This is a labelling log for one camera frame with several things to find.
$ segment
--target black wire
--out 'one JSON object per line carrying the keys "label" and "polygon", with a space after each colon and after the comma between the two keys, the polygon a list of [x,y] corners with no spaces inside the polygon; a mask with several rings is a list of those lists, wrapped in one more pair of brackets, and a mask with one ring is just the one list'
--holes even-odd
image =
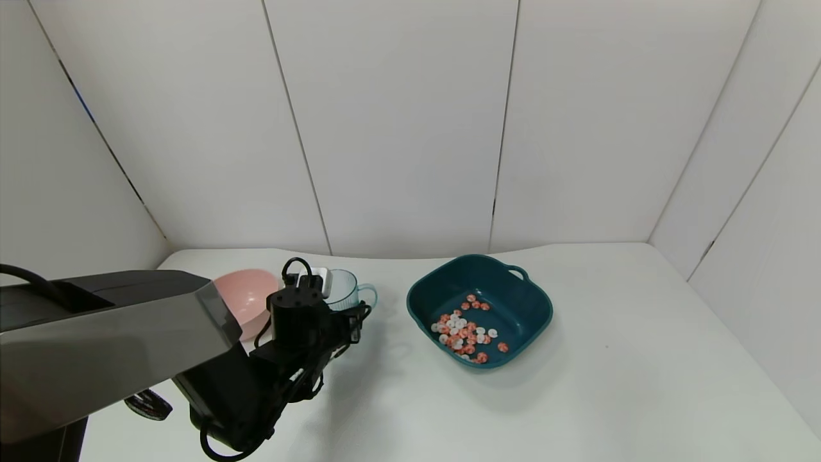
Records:
{"label": "black wire", "polygon": [[271,326],[271,316],[268,316],[268,320],[265,322],[265,326],[262,330],[257,334],[256,338],[254,339],[254,348],[259,348],[259,339],[262,338],[262,335],[265,333],[266,330]]}
{"label": "black wire", "polygon": [[0,273],[15,276],[30,283],[32,288],[40,295],[50,298],[66,310],[71,310],[71,304],[68,302],[66,295],[53,282],[46,280],[44,277],[29,270],[24,270],[19,266],[4,264],[0,264]]}
{"label": "black wire", "polygon": [[282,267],[282,280],[286,280],[285,278],[288,276],[288,266],[291,266],[291,263],[294,261],[300,262],[304,267],[305,270],[308,271],[308,280],[312,280],[314,278],[314,274],[310,271],[310,265],[307,261],[299,258],[298,256],[293,257],[292,259],[285,262],[285,266]]}
{"label": "black wire", "polygon": [[203,448],[205,455],[207,455],[211,460],[216,460],[217,462],[236,462],[237,460],[243,460],[245,457],[253,454],[254,451],[262,446],[262,443],[265,441],[265,438],[260,438],[259,441],[239,454],[222,455],[211,449],[211,446],[208,444],[208,427],[210,423],[210,421],[206,421],[202,422],[202,425],[200,425],[200,446]]}

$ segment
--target mug handle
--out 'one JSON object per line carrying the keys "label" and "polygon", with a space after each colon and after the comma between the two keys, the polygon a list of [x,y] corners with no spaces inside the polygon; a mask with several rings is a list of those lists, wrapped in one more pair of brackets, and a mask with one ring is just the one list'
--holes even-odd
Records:
{"label": "mug handle", "polygon": [[369,290],[374,293],[374,304],[371,306],[372,308],[376,308],[376,302],[379,300],[379,295],[376,293],[376,288],[373,284],[359,284],[356,286],[356,290],[363,291]]}

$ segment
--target white table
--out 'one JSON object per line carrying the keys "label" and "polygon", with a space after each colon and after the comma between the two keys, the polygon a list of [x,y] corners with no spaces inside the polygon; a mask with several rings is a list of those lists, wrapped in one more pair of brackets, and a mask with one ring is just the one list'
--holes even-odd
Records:
{"label": "white table", "polygon": [[[275,249],[186,250],[163,269],[215,278],[278,274]],[[548,329],[491,372],[458,365],[408,316],[405,296],[447,259],[306,256],[375,284],[362,342],[326,369],[314,400],[289,404],[247,460],[818,462],[821,441],[690,286],[645,244],[553,245],[496,257],[553,300]],[[124,404],[91,416],[85,462],[208,460],[185,398],[165,422]],[[217,451],[230,454],[212,441]]]}

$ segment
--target white wall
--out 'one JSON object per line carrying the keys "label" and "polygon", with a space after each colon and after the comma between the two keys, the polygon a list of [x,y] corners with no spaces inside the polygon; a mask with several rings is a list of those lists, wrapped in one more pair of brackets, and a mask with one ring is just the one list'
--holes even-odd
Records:
{"label": "white wall", "polygon": [[821,437],[821,74],[690,282]]}
{"label": "white wall", "polygon": [[516,0],[265,0],[334,255],[486,252]]}
{"label": "white wall", "polygon": [[758,0],[521,0],[492,252],[648,239]]}
{"label": "white wall", "polygon": [[328,253],[261,2],[33,4],[175,247]]}
{"label": "white wall", "polygon": [[167,254],[28,3],[0,2],[0,261],[59,278]]}
{"label": "white wall", "polygon": [[650,237],[689,278],[772,149],[821,61],[821,2],[764,0]]}

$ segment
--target glass mug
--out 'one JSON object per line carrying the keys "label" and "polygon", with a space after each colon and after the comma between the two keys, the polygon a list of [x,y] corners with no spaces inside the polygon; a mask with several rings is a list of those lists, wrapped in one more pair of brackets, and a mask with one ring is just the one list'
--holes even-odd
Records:
{"label": "glass mug", "polygon": [[331,270],[331,294],[325,302],[335,312],[346,310],[360,303],[359,292],[363,290],[374,293],[374,302],[370,306],[376,307],[378,295],[372,284],[357,284],[356,276],[350,271]]}

